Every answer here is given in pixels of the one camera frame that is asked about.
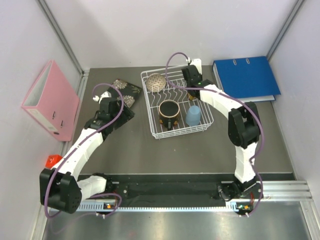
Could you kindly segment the black floral square plate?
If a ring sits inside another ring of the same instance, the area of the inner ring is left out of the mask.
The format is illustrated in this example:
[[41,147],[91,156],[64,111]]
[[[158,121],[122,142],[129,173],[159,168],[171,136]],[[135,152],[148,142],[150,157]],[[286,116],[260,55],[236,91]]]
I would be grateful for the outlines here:
[[134,105],[142,92],[141,87],[119,78],[116,79],[112,85],[121,92],[124,103],[128,108]]

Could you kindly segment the yellow round plate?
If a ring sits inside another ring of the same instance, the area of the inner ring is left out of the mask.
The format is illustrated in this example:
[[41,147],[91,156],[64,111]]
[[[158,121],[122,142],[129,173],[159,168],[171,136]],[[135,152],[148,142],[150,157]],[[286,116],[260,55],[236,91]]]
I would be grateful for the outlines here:
[[187,98],[189,101],[194,101],[197,99],[195,96],[192,96],[190,93],[187,93]]

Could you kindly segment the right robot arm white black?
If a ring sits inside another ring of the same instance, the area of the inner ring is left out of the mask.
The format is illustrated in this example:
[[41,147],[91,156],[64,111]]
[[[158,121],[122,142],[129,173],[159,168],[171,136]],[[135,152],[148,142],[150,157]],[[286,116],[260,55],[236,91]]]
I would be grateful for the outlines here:
[[228,137],[235,146],[235,180],[219,184],[218,193],[224,201],[245,198],[256,184],[255,153],[261,134],[258,110],[253,102],[233,99],[209,80],[203,80],[195,65],[181,69],[190,97],[209,104],[228,120]]

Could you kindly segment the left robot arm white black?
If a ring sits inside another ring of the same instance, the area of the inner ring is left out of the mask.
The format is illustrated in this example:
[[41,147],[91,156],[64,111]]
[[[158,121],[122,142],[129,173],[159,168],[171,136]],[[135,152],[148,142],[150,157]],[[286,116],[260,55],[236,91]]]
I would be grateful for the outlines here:
[[40,203],[47,209],[73,214],[86,199],[95,195],[109,198],[114,187],[102,174],[94,174],[84,180],[79,180],[79,175],[94,151],[134,115],[123,97],[101,97],[99,110],[85,123],[67,154],[53,167],[40,173]]

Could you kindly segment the beige patterned bowl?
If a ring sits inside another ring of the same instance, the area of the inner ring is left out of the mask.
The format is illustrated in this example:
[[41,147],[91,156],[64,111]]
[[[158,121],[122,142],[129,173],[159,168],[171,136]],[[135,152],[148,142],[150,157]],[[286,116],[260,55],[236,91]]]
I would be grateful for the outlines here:
[[166,79],[159,73],[151,74],[146,80],[146,88],[152,93],[163,91],[166,87]]

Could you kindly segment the light blue plastic cup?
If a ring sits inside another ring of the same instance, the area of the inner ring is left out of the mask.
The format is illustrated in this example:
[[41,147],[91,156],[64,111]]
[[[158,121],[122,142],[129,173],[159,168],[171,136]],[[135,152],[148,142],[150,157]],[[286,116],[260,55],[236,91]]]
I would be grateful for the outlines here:
[[190,127],[197,126],[201,121],[200,108],[196,105],[191,106],[186,113],[185,121]]

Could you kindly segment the black orange patterned mug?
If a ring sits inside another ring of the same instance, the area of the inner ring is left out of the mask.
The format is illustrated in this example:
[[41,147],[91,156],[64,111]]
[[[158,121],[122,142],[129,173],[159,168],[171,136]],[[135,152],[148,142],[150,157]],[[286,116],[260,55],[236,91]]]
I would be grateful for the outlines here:
[[178,124],[180,116],[180,106],[174,100],[164,100],[158,107],[159,122],[168,131],[173,130],[174,126]]

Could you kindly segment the red box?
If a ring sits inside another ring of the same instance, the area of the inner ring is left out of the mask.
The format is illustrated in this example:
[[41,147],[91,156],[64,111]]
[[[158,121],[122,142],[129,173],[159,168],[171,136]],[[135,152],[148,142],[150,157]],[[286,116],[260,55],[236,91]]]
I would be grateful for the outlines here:
[[45,162],[45,167],[51,169],[54,165],[56,165],[63,157],[59,154],[49,155]]

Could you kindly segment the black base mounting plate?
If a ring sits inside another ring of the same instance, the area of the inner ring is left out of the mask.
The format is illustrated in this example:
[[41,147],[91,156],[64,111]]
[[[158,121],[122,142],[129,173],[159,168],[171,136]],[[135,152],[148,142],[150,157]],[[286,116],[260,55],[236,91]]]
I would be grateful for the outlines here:
[[110,190],[116,187],[127,190],[127,198],[139,195],[201,195],[219,200],[236,198],[258,199],[262,193],[257,177],[240,183],[229,173],[186,173],[186,174],[105,174]]

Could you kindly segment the aluminium frame rail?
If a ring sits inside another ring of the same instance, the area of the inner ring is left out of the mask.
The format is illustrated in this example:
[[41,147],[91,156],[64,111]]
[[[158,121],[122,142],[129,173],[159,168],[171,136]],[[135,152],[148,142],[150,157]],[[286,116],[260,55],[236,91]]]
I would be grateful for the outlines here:
[[264,181],[262,201],[301,202],[312,201],[313,197],[306,181]]

